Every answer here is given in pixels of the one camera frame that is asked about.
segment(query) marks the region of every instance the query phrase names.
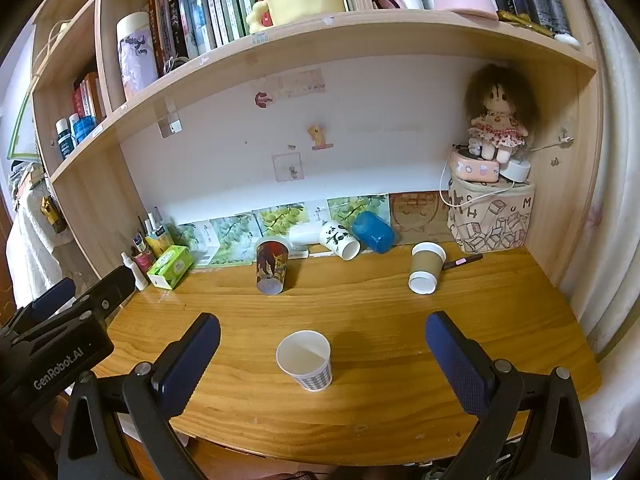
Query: screw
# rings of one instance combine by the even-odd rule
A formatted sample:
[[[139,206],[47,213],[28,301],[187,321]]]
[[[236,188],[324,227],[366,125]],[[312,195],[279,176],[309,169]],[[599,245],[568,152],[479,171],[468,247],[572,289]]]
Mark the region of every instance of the screw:
[[[511,363],[507,359],[498,359],[495,363],[495,369],[503,374],[511,372]]]
[[[556,375],[561,379],[568,379],[571,376],[569,370],[567,370],[566,368],[562,368],[561,366],[556,368]]]
[[[135,368],[136,375],[147,375],[151,371],[151,363],[140,363]]]
[[[93,376],[94,374],[92,372],[82,372],[78,377],[78,379],[80,380],[81,383],[88,383]]]

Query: small figurine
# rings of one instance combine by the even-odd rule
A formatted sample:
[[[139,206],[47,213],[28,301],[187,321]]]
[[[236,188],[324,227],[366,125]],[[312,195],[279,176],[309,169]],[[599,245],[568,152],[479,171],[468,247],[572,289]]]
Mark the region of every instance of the small figurine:
[[[538,108],[527,80],[515,70],[489,64],[472,75],[465,108],[471,119],[469,152],[506,163],[536,126]]]
[[[316,143],[315,146],[311,147],[312,150],[326,150],[327,148],[332,148],[334,146],[333,144],[326,144],[324,142],[324,128],[321,128],[317,124],[314,124],[307,131]]]

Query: mug handle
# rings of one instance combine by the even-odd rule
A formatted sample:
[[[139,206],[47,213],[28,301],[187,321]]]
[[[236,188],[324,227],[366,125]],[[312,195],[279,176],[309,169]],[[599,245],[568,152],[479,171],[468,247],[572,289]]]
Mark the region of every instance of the mug handle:
[[[258,0],[254,3],[251,12],[246,16],[246,23],[249,25],[249,34],[254,32],[260,32],[268,27],[262,24],[262,16],[269,10],[269,4],[267,0]]]

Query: pen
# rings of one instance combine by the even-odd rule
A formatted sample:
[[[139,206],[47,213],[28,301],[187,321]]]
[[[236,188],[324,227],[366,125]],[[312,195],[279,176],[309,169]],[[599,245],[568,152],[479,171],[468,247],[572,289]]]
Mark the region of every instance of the pen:
[[[454,269],[455,267],[459,267],[460,265],[470,264],[471,262],[476,262],[478,260],[482,260],[482,254],[472,254],[471,256],[460,258],[455,262],[445,262],[442,266],[442,270]]]

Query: doll hair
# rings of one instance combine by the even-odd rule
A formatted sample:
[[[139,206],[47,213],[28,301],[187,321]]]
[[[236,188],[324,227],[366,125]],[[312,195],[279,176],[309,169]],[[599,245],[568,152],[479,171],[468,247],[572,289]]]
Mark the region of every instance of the doll hair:
[[[471,76],[465,94],[465,109],[469,120],[486,113],[484,99],[494,86],[500,85],[515,106],[514,117],[528,130],[538,124],[538,106],[529,82],[512,68],[489,64]]]

